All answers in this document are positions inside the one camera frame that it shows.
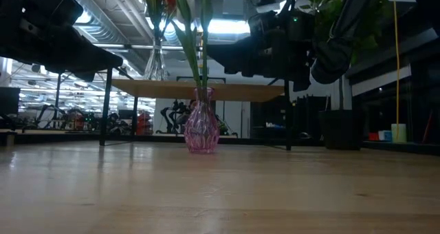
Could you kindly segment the red artificial tulip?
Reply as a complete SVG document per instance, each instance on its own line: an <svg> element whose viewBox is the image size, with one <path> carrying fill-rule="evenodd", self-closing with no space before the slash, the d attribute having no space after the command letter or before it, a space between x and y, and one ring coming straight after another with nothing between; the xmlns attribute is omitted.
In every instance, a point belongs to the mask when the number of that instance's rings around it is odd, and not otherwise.
<svg viewBox="0 0 440 234"><path fill-rule="evenodd" d="M207 52L207 44L208 44L208 35L209 35L209 25L212 20L213 10L212 10L212 0L201 0L201 27L203 29L202 34L202 83L201 86L203 88L207 88L208 81L208 52Z"/></svg>

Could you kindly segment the clear glass vase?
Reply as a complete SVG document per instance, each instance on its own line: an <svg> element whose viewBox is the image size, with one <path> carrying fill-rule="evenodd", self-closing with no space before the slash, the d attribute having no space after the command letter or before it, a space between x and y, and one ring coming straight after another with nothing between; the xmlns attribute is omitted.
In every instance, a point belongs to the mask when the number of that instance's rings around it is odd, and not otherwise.
<svg viewBox="0 0 440 234"><path fill-rule="evenodd" d="M155 38L144 70L144 80L166 81L167 79L168 72L164 62L162 42L160 38Z"/></svg>

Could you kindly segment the dark shelving unit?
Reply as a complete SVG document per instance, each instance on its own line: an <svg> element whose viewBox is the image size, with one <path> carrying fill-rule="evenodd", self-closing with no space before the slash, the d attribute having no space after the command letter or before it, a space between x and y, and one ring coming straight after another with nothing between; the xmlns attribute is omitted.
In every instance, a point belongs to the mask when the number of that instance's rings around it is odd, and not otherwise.
<svg viewBox="0 0 440 234"><path fill-rule="evenodd" d="M365 148L440 156L440 36L427 23L385 27L379 47L348 74ZM369 133L406 124L407 142L369 141Z"/></svg>

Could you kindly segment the purple glass vase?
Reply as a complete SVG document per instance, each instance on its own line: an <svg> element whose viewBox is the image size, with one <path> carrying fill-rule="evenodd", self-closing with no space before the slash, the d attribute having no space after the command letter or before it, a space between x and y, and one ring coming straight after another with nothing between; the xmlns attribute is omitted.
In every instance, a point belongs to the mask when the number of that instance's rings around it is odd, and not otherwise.
<svg viewBox="0 0 440 234"><path fill-rule="evenodd" d="M195 88L196 99L185 123L184 139L191 153L213 154L219 141L219 127L211 105L214 94L211 87Z"/></svg>

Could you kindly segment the wooden shelf with black frame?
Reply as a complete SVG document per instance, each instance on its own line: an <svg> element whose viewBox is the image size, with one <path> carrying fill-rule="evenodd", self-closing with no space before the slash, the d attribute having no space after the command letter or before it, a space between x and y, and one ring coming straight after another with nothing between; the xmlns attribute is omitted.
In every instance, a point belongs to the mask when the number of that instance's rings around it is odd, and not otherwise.
<svg viewBox="0 0 440 234"><path fill-rule="evenodd" d="M113 79L112 69L107 70L104 90L104 108L102 116L102 128L100 131L100 145L104 146L107 139L105 127L109 111L110 91L112 87L122 90L135 98L133 111L137 111L138 98L169 98L169 99L191 99L194 96L196 85L190 82L179 81L148 81L135 80L123 70L120 73L125 79ZM266 102L281 94L286 97L286 107L291 107L289 101L289 83L283 86L275 85L240 85L240 84L218 84L211 85L214 89L214 100L239 101L239 102ZM243 138L220 138L222 145L285 145L285 149L292 150L292 115L286 116L286 134L283 140L257 140Z"/></svg>

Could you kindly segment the pale green cup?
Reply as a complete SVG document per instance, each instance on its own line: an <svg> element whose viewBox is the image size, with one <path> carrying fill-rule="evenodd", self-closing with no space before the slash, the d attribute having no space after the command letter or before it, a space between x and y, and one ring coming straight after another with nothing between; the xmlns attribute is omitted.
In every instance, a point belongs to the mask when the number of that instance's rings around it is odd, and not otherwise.
<svg viewBox="0 0 440 234"><path fill-rule="evenodd" d="M407 142L406 124L393 123L391 125L391 135L393 143L405 143Z"/></svg>

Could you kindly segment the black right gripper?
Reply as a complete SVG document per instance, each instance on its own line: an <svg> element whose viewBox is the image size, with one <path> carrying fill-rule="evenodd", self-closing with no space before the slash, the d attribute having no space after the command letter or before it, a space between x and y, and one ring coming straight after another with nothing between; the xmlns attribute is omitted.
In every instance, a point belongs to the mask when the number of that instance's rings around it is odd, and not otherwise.
<svg viewBox="0 0 440 234"><path fill-rule="evenodd" d="M231 44L208 44L208 56L224 63L225 74L291 81L295 92L311 85L308 52L315 16L300 10L269 11L248 20L250 36Z"/></svg>

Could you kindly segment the long horizontal light bar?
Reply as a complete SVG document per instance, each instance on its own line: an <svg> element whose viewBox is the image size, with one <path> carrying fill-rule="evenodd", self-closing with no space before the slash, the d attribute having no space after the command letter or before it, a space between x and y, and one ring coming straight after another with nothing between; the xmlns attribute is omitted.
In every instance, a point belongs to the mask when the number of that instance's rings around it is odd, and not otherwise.
<svg viewBox="0 0 440 234"><path fill-rule="evenodd" d="M131 45L131 44L117 44L117 43L92 43L88 46L89 50L164 50L164 51L184 51L182 46L173 45Z"/></svg>

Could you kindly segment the potted green plant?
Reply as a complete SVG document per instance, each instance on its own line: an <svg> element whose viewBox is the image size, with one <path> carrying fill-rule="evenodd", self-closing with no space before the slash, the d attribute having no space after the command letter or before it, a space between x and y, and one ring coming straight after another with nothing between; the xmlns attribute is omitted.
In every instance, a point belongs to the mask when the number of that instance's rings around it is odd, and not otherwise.
<svg viewBox="0 0 440 234"><path fill-rule="evenodd" d="M380 22L388 15L388 0L307 0L301 10L315 16L312 38L313 79L337 83L335 109L319 113L324 145L328 149L358 150L363 116L344 106L344 74L364 52L377 49Z"/></svg>

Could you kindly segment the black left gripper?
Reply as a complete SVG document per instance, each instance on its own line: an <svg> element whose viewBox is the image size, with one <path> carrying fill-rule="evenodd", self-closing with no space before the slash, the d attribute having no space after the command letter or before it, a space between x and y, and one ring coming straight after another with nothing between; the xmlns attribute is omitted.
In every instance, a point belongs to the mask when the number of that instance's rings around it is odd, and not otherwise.
<svg viewBox="0 0 440 234"><path fill-rule="evenodd" d="M75 30L82 13L76 0L0 0L0 56L54 73L73 72L85 82L97 71L120 67L121 57Z"/></svg>

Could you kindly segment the white artificial tulip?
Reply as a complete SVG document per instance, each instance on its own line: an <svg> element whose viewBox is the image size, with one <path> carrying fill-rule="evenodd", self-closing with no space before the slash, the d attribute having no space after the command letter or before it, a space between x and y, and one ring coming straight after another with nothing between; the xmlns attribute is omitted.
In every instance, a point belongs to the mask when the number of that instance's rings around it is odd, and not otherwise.
<svg viewBox="0 0 440 234"><path fill-rule="evenodd" d="M192 16L191 9L187 0L176 0L176 8L181 15L181 23L184 24L184 31L182 31L174 21L172 24L174 26L177 38L179 39L183 51L188 59L188 63L192 70L192 76L195 80L195 84L198 88L201 88L201 81L197 66L197 56L196 56L196 45L194 32L191 30Z"/></svg>

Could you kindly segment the red artificial flower bunch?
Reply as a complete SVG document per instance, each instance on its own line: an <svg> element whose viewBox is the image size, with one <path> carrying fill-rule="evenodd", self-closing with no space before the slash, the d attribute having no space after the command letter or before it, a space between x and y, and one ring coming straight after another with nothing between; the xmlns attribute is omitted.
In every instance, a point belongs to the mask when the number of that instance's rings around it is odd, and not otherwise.
<svg viewBox="0 0 440 234"><path fill-rule="evenodd" d="M160 23L160 30L162 33L162 37L166 31L168 24L174 18L175 13L176 13L176 0L164 0L164 3L166 4L166 6L164 8L162 22Z"/></svg>

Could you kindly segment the dark monitor screen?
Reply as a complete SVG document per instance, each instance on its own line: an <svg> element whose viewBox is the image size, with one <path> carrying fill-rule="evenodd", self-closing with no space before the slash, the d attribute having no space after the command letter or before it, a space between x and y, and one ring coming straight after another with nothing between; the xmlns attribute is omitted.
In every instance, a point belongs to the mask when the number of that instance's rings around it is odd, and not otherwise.
<svg viewBox="0 0 440 234"><path fill-rule="evenodd" d="M18 114L20 88L0 87L0 114Z"/></svg>

